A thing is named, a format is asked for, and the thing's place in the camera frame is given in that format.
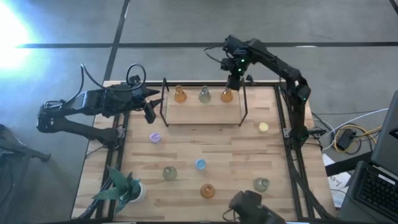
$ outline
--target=wooden tabletop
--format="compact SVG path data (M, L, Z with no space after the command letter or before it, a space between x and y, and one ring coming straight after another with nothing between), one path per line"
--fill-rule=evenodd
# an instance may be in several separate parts
M120 82L106 82L106 85L117 83ZM253 180L257 177L270 181L268 190L262 193L262 203L286 220L296 220L274 88L247 86L246 91L249 113L241 127L232 124L166 127L159 116L159 107L155 109L158 117L153 124L146 123L143 112L130 113L121 172L126 175L133 172L133 177L146 186L147 195L144 201L129 203L115 214L114 221L223 221L221 216L229 201L239 190L254 190ZM312 128L309 104L305 114L305 125ZM96 116L94 126L108 128L112 122L113 118ZM263 134L258 131L261 122L269 125ZM153 132L160 133L160 144L151 143L149 136ZM307 142L317 143L313 139ZM91 141L88 152L99 146ZM326 210L335 214L319 147L305 144L302 151L311 191ZM99 191L105 158L106 149L100 149L86 159L72 218L79 216ZM197 159L206 160L205 170L196 170ZM176 180L163 179L162 170L166 166L177 169ZM201 197L203 184L214 186L213 198ZM300 199L305 213L303 194Z

